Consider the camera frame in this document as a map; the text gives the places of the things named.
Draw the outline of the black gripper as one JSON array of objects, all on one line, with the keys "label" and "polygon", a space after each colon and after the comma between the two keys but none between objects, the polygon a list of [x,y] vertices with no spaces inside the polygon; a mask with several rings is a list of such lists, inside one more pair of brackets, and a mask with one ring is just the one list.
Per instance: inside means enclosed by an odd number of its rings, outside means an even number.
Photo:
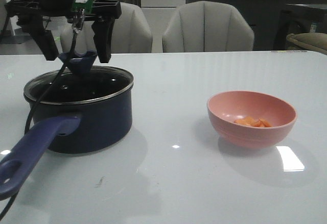
[{"label": "black gripper", "polygon": [[[42,15],[72,18],[76,13],[71,11],[72,4],[73,0],[11,0],[5,4],[5,9],[9,17],[18,16],[17,24],[33,38],[45,59],[54,61],[59,52],[52,32],[43,26]],[[101,17],[93,22],[91,28],[99,61],[108,63],[113,26],[121,15],[121,4],[114,0],[94,0],[91,13],[85,15],[90,20]]]}]

